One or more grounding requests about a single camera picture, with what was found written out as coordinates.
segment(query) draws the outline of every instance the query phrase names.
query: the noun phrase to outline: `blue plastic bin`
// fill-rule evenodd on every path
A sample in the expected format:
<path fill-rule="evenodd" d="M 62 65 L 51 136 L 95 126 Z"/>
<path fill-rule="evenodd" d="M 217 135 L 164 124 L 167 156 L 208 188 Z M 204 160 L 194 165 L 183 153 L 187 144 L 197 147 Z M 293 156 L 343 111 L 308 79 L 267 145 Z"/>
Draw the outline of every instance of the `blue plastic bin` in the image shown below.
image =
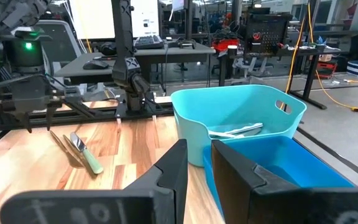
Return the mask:
<path fill-rule="evenodd" d="M 227 145 L 270 172 L 299 187 L 354 187 L 342 175 L 287 137 L 239 139 Z M 214 183 L 211 147 L 204 149 L 203 160 L 207 185 L 222 213 Z"/>
<path fill-rule="evenodd" d="M 187 140 L 189 163 L 203 166 L 203 149 L 211 145 L 208 130 L 228 131 L 263 123 L 255 136 L 295 134 L 306 105 L 284 92 L 264 85 L 240 85 L 180 90 L 171 95 L 178 136 Z M 280 110 L 284 102 L 290 113 Z M 234 139 L 224 139 L 229 143 Z"/>

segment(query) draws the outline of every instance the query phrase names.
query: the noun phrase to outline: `computer mouse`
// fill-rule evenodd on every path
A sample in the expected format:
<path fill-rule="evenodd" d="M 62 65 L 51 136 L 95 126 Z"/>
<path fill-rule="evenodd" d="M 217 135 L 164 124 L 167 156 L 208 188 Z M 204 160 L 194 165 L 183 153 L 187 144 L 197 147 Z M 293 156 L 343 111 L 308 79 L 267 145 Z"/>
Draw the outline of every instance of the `computer mouse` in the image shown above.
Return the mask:
<path fill-rule="evenodd" d="M 82 66 L 85 70 L 100 70 L 100 69 L 106 69 L 109 67 L 109 64 L 100 61 L 100 60 L 90 60 L 89 62 L 86 62 L 84 66 Z"/>

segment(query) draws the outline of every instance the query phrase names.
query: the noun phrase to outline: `knife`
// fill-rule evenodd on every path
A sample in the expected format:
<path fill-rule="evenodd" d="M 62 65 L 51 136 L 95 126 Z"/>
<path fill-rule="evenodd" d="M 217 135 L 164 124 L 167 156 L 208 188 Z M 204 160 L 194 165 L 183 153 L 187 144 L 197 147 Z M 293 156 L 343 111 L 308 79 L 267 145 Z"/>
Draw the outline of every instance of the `knife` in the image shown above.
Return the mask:
<path fill-rule="evenodd" d="M 103 172 L 103 166 L 99 163 L 99 161 L 92 155 L 91 152 L 86 148 L 84 142 L 78 137 L 75 133 L 70 134 L 70 140 L 74 144 L 74 146 L 82 153 L 91 167 L 94 174 L 100 174 Z"/>

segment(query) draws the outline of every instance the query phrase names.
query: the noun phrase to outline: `keyboard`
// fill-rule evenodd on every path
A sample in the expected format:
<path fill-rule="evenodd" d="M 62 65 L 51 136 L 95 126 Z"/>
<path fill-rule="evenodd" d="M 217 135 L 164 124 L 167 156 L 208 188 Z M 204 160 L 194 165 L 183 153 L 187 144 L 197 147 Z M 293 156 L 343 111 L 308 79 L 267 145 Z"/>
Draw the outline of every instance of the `keyboard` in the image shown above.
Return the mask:
<path fill-rule="evenodd" d="M 138 37 L 135 40 L 135 48 L 138 50 L 162 49 L 164 48 L 164 41 L 158 35 Z"/>

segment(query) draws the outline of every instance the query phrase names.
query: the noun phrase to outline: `light blue plastic bin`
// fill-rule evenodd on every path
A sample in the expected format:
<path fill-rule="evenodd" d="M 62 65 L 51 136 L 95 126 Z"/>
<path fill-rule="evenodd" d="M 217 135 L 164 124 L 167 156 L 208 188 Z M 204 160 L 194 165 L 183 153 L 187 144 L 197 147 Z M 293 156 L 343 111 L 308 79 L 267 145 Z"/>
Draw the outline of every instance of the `light blue plastic bin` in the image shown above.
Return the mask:
<path fill-rule="evenodd" d="M 203 149 L 211 145 L 208 130 L 228 131 L 263 123 L 258 135 L 245 138 L 292 138 L 306 110 L 300 100 L 265 85 L 180 90 L 174 92 L 171 99 L 178 136 L 187 140 L 189 163 L 200 167 L 203 167 Z M 286 103 L 290 113 L 280 110 L 278 102 Z"/>

